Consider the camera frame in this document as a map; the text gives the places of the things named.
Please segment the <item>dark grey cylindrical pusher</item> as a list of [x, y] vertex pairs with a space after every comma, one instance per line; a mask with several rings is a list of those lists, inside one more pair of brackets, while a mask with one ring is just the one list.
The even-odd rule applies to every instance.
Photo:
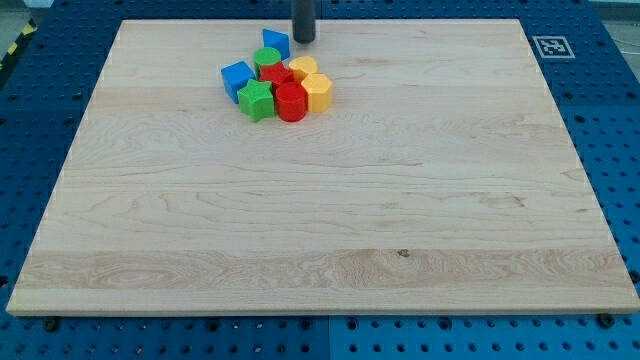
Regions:
[[292, 34], [300, 44], [309, 44], [316, 36], [316, 11], [314, 0], [291, 1]]

